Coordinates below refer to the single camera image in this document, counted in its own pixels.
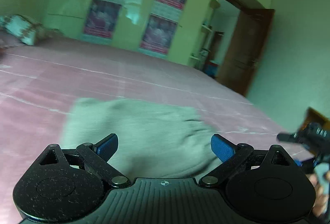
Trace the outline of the person's right hand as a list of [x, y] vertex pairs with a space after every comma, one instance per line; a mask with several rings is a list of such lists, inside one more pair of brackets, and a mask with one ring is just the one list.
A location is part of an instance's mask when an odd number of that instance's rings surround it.
[[316, 191], [316, 201], [313, 206], [313, 214], [319, 218], [327, 210], [329, 195], [324, 194], [324, 188], [319, 184], [318, 178], [315, 174], [307, 174], [306, 176]]

